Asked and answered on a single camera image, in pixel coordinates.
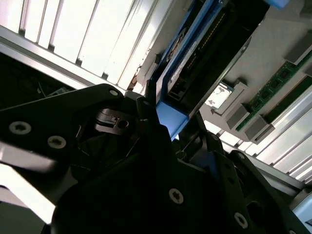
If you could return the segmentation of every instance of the ram module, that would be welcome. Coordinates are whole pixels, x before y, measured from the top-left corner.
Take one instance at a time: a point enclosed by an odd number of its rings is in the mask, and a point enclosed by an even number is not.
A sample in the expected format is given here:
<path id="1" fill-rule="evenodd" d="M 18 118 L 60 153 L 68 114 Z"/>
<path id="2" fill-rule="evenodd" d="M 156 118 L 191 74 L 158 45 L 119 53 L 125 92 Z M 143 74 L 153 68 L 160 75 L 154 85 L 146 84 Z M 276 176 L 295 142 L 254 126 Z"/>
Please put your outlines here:
<path id="1" fill-rule="evenodd" d="M 312 57 L 310 51 L 298 65 L 291 62 L 285 62 L 283 66 L 272 76 L 265 86 L 255 95 L 255 97 L 246 105 L 250 114 L 236 128 L 237 131 L 242 128 L 264 107 L 282 87 L 293 78 L 293 76 L 307 63 Z"/>

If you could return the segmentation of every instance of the white metal slat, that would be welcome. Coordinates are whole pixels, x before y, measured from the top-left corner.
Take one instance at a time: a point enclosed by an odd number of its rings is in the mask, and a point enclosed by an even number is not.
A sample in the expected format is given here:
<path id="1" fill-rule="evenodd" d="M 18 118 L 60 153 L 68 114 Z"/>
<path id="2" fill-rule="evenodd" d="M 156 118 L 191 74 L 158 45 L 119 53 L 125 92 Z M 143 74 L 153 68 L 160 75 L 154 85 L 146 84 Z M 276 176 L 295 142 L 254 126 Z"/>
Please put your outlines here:
<path id="1" fill-rule="evenodd" d="M 312 110 L 309 110 L 299 121 L 259 154 L 257 158 L 268 164 L 277 163 L 301 144 L 306 136 L 311 135 L 312 129 L 307 129 L 307 123 L 311 122 L 311 118 Z"/>
<path id="2" fill-rule="evenodd" d="M 252 142 L 243 142 L 239 145 L 238 149 L 241 151 L 246 151 L 250 146 L 252 145 Z"/>
<path id="3" fill-rule="evenodd" d="M 48 0 L 28 0 L 25 19 L 25 38 L 37 42 Z"/>
<path id="4" fill-rule="evenodd" d="M 309 168 L 312 168 L 312 158 L 308 158 L 306 162 L 304 162 L 300 167 L 298 167 L 296 170 L 294 170 L 292 173 L 290 173 L 290 176 L 296 178 L 298 177 L 302 172 L 307 171 Z"/>
<path id="5" fill-rule="evenodd" d="M 119 79 L 119 87 L 123 89 L 128 88 L 129 83 L 131 82 L 138 66 L 142 62 L 143 57 L 153 46 L 172 1 L 173 0 L 158 0 L 156 2 L 156 6 L 151 13 L 142 37 L 137 43 L 129 62 Z"/>
<path id="6" fill-rule="evenodd" d="M 236 147 L 227 144 L 222 141 L 223 148 L 226 152 L 230 153 L 233 150 L 237 150 Z M 254 157 L 245 155 L 253 165 L 255 165 L 259 170 L 264 171 L 264 178 L 276 189 L 290 195 L 295 196 L 304 188 L 304 183 L 280 172 L 279 170 L 269 166 Z"/>
<path id="7" fill-rule="evenodd" d="M 25 33 L 27 11 L 28 11 L 28 0 L 24 0 L 19 22 L 19 33 L 23 34 Z"/>
<path id="8" fill-rule="evenodd" d="M 59 4 L 63 0 L 48 0 L 46 10 L 43 16 L 41 33 L 38 44 L 44 48 L 48 48 L 52 36 L 53 26 L 57 16 Z"/>
<path id="9" fill-rule="evenodd" d="M 312 103 L 312 87 L 306 90 L 294 103 L 292 103 L 273 123 L 275 130 L 258 145 L 252 144 L 246 153 L 249 155 L 259 155 L 280 135 L 290 128 Z"/>
<path id="10" fill-rule="evenodd" d="M 51 223 L 56 206 L 15 169 L 2 163 L 0 163 L 0 185 L 8 188 L 45 223 Z"/>
<path id="11" fill-rule="evenodd" d="M 154 4 L 155 0 L 140 0 L 133 16 L 127 19 L 126 27 L 123 28 L 104 70 L 108 74 L 107 80 L 109 82 L 118 83 Z"/>
<path id="12" fill-rule="evenodd" d="M 295 179 L 300 180 L 300 181 L 305 181 L 305 179 L 310 180 L 310 177 L 312 176 L 311 172 L 312 172 L 312 167 L 309 167 L 306 170 L 304 170 L 302 173 L 297 175 Z"/>
<path id="13" fill-rule="evenodd" d="M 215 126 L 214 124 L 208 122 L 207 120 L 204 120 L 204 124 L 206 126 L 206 129 L 213 134 L 218 134 L 221 131 L 221 128 Z"/>
<path id="14" fill-rule="evenodd" d="M 65 0 L 54 37 L 54 53 L 76 62 L 96 0 Z"/>
<path id="15" fill-rule="evenodd" d="M 79 56 L 83 68 L 102 76 L 131 5 L 131 0 L 100 1 Z"/>
<path id="16" fill-rule="evenodd" d="M 239 141 L 240 139 L 233 136 L 232 134 L 228 133 L 228 132 L 224 132 L 220 137 L 220 140 L 232 145 L 232 146 L 235 146 Z"/>
<path id="17" fill-rule="evenodd" d="M 310 175 L 308 178 L 306 178 L 306 179 L 304 180 L 304 182 L 305 182 L 306 184 L 310 184 L 310 183 L 312 182 L 312 175 Z"/>
<path id="18" fill-rule="evenodd" d="M 278 163 L 274 165 L 276 169 L 284 173 L 292 172 L 301 162 L 304 162 L 312 155 L 310 146 L 312 145 L 312 136 L 306 139 L 302 144 L 291 151 L 287 156 L 283 157 Z"/>
<path id="19" fill-rule="evenodd" d="M 23 0 L 1 0 L 0 25 L 18 33 L 20 29 L 22 7 Z"/>
<path id="20" fill-rule="evenodd" d="M 76 59 L 76 63 L 77 63 L 78 61 L 79 61 L 79 63 L 82 62 L 82 60 L 80 60 L 82 48 L 83 48 L 83 46 L 84 46 L 84 44 L 85 44 L 85 42 L 86 42 L 86 38 L 87 38 L 87 35 L 88 35 L 89 31 L 90 31 L 90 27 L 91 27 L 92 24 L 94 24 L 94 23 L 93 23 L 94 15 L 95 15 L 96 11 L 98 10 L 98 6 L 99 6 L 100 2 L 101 2 L 101 0 L 96 0 L 96 3 L 95 3 L 95 5 L 94 5 L 94 7 L 93 7 L 93 11 L 92 11 L 90 20 L 89 20 L 89 22 L 88 22 L 87 30 L 86 30 L 86 32 L 85 32 L 85 34 L 84 34 L 84 36 L 83 36 L 83 40 L 82 40 L 82 43 L 81 43 L 81 46 L 80 46 L 80 49 L 79 49 L 79 52 L 78 52 L 78 57 L 77 57 L 77 59 Z"/>
<path id="21" fill-rule="evenodd" d="M 2 26 L 0 26 L 0 52 L 75 89 L 85 88 L 93 84 L 108 83 L 106 80 L 29 40 L 25 40 L 20 35 Z M 125 93 L 119 87 L 116 88 L 123 94 Z"/>

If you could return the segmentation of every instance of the green circuit board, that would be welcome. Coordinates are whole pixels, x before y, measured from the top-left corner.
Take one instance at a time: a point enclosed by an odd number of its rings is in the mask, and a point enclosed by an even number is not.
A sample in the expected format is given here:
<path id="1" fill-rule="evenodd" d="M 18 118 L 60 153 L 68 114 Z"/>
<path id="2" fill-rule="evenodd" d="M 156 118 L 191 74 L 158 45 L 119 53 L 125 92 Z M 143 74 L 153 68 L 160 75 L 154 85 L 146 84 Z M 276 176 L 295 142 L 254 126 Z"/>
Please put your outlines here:
<path id="1" fill-rule="evenodd" d="M 305 76 L 269 113 L 264 116 L 268 123 L 272 123 L 284 110 L 286 110 L 301 94 L 312 85 L 312 77 Z"/>
<path id="2" fill-rule="evenodd" d="M 255 95 L 255 97 L 246 105 L 250 114 L 244 119 L 241 124 L 236 128 L 237 131 L 243 129 L 243 127 L 264 107 L 273 97 L 277 94 L 282 87 L 293 78 L 293 76 L 300 70 L 300 68 L 306 64 L 306 62 L 312 57 L 312 51 L 310 51 L 298 65 L 291 62 L 285 62 L 283 66 L 272 76 L 272 78 L 266 83 L 265 86 Z"/>

